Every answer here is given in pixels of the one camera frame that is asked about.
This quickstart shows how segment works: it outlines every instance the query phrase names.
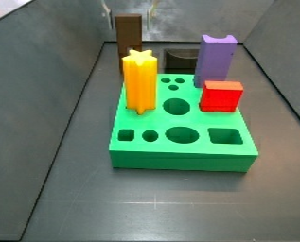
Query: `red cube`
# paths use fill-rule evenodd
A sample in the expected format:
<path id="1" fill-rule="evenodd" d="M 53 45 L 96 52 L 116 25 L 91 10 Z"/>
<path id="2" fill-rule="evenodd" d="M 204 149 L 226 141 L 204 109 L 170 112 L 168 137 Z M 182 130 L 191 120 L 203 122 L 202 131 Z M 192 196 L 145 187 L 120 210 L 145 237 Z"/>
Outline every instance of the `red cube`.
<path id="1" fill-rule="evenodd" d="M 206 80 L 202 88 L 199 109 L 203 112 L 234 112 L 242 96 L 238 81 Z"/>

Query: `purple cylinder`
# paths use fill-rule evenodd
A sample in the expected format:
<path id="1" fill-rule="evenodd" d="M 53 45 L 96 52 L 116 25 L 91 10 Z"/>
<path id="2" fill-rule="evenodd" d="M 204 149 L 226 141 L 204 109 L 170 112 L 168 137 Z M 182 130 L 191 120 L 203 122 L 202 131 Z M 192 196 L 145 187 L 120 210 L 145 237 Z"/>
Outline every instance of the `purple cylinder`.
<path id="1" fill-rule="evenodd" d="M 215 39 L 202 35 L 195 62 L 194 85 L 202 87 L 204 80 L 224 80 L 236 40 L 231 35 Z"/>

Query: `yellow star prism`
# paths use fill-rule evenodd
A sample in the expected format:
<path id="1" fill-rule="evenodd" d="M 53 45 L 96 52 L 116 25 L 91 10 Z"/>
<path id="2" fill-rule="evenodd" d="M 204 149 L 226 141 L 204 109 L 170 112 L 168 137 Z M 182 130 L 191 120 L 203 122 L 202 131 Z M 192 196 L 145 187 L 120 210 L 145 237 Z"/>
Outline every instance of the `yellow star prism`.
<path id="1" fill-rule="evenodd" d="M 123 57 L 127 109 L 141 115 L 155 108 L 156 58 L 151 50 L 128 50 Z"/>

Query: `green shape sorter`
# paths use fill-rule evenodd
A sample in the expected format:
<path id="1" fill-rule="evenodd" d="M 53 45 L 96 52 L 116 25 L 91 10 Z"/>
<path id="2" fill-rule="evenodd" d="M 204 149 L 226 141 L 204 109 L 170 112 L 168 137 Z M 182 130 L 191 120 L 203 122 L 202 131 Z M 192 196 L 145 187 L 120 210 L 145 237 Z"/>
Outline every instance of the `green shape sorter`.
<path id="1" fill-rule="evenodd" d="M 239 110 L 202 112 L 192 75 L 156 75 L 155 109 L 125 108 L 121 87 L 108 145 L 112 167 L 246 172 L 258 151 Z"/>

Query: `hole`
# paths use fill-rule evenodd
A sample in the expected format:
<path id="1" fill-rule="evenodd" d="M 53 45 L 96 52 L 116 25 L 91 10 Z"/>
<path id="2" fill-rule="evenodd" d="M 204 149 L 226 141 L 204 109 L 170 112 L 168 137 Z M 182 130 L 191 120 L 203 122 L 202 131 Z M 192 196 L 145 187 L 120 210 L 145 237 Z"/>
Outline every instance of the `hole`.
<path id="1" fill-rule="evenodd" d="M 183 80 L 182 78 L 176 78 L 176 79 L 174 80 L 174 82 L 175 82 L 175 83 L 184 83 L 184 80 Z"/>
<path id="2" fill-rule="evenodd" d="M 131 141 L 133 139 L 133 130 L 119 130 L 117 140 L 119 141 Z"/>
<path id="3" fill-rule="evenodd" d="M 178 86 L 176 85 L 170 85 L 168 86 L 168 89 L 172 90 L 172 91 L 175 91 L 178 89 Z"/>
<path id="4" fill-rule="evenodd" d="M 156 140 L 156 138 L 158 138 L 158 134 L 156 134 L 156 132 L 154 131 L 154 130 L 145 130 L 144 132 L 143 132 L 143 139 L 147 141 L 147 142 L 152 142 L 152 141 L 155 141 Z"/>
<path id="5" fill-rule="evenodd" d="M 172 127 L 167 129 L 166 138 L 179 144 L 190 144 L 198 139 L 195 130 L 187 127 Z"/>
<path id="6" fill-rule="evenodd" d="M 214 144 L 240 145 L 242 138 L 235 129 L 207 129 L 210 141 Z"/>
<path id="7" fill-rule="evenodd" d="M 171 80 L 168 78 L 160 78 L 160 81 L 168 83 Z"/>
<path id="8" fill-rule="evenodd" d="M 171 115 L 183 115 L 190 110 L 190 104 L 183 99 L 171 98 L 164 101 L 163 109 Z"/>

